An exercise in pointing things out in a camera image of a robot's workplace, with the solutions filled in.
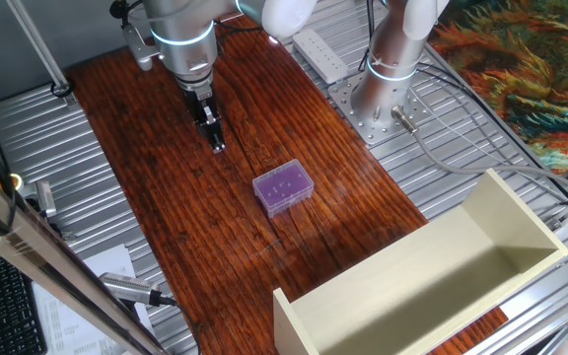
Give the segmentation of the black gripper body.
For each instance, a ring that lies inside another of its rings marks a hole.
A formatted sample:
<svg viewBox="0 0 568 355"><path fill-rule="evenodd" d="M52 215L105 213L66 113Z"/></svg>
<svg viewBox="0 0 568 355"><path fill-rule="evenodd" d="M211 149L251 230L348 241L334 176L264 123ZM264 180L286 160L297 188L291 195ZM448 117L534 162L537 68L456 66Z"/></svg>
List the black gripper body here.
<svg viewBox="0 0 568 355"><path fill-rule="evenodd" d="M215 100L209 84L193 87L185 91L188 110L197 125L211 125L215 123Z"/></svg>

